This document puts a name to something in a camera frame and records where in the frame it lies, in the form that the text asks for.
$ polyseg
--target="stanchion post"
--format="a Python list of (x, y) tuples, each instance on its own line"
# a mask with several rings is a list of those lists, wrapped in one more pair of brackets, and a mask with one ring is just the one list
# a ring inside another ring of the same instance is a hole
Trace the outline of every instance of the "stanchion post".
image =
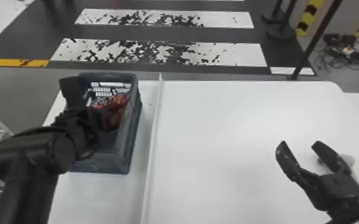
[(281, 8), (283, 2), (284, 2), (284, 0), (277, 0), (275, 6), (273, 8), (273, 11), (266, 10), (265, 12), (263, 12), (262, 13), (263, 21), (268, 24), (280, 23), (281, 18), (278, 17), (278, 13), (280, 12), (280, 8)]
[(293, 9), (295, 8), (295, 5), (296, 5), (296, 0), (291, 0), (291, 2), (289, 3), (288, 9), (285, 12), (284, 20), (280, 26), (280, 32), (283, 32), (285, 27), (288, 26), (289, 19), (291, 18), (291, 15), (292, 15)]
[(295, 68), (295, 71), (292, 73), (292, 75), (288, 78), (288, 80), (296, 80), (298, 79), (298, 76), (306, 63), (306, 60), (309, 59), (309, 56), (312, 54), (314, 48), (316, 47), (316, 44), (319, 42), (321, 36), (323, 35), (324, 31), (326, 31), (327, 26), (331, 22), (331, 19), (334, 17), (335, 12), (337, 12), (339, 6), (341, 5), (343, 0), (334, 0), (333, 3), (330, 6), (330, 9), (328, 10), (326, 16), (324, 16), (323, 21), (321, 22), (320, 26), (318, 27), (316, 33), (314, 34), (312, 41), (309, 43), (308, 47), (306, 48), (306, 51), (304, 53), (304, 56), (302, 57), (301, 61), (299, 62), (299, 65), (297, 68)]
[(297, 0), (291, 0), (285, 12), (285, 17), (280, 24), (273, 24), (266, 27), (266, 34), (269, 38), (275, 41), (289, 41), (296, 36), (295, 30), (289, 26), (289, 19), (295, 8), (296, 1)]

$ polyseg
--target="dark blue basket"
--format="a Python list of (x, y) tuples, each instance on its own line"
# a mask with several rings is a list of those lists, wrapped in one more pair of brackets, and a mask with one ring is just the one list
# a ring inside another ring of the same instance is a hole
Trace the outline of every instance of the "dark blue basket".
[(81, 86), (80, 90), (77, 89), (72, 91), (72, 95), (64, 96), (69, 107), (83, 106), (78, 104), (86, 105), (91, 100), (102, 95), (114, 95), (120, 92), (127, 93), (129, 100), (119, 128), (114, 131), (99, 130), (100, 145), (96, 153), (89, 159), (77, 161), (71, 171), (129, 173), (142, 110), (136, 76), (134, 74), (112, 72), (81, 73), (78, 75), (78, 81)]

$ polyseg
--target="white tabletop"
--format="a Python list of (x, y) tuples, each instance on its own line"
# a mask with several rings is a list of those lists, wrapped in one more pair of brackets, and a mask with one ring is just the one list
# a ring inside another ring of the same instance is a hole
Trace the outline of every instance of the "white tabletop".
[[(143, 109), (128, 175), (66, 173), (55, 190), (49, 224), (138, 224), (141, 217), (157, 82), (139, 84)], [(45, 125), (65, 107), (58, 95)]]
[(330, 82), (165, 82), (156, 136), (143, 224), (324, 223), (277, 164), (282, 140), (317, 173), (317, 140), (353, 156), (359, 181), (359, 116)]

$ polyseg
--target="yellow floor line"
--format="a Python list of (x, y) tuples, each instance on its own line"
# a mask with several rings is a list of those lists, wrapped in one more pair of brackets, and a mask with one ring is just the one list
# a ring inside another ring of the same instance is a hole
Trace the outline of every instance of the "yellow floor line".
[(0, 58), (1, 67), (46, 67), (48, 64), (49, 60)]

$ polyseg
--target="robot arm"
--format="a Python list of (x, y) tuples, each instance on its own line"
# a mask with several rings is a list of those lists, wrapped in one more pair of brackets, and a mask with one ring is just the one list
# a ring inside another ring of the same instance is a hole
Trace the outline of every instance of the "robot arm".
[(46, 224), (58, 176), (92, 156), (97, 131), (88, 108), (65, 111), (49, 127), (0, 142), (0, 224)]

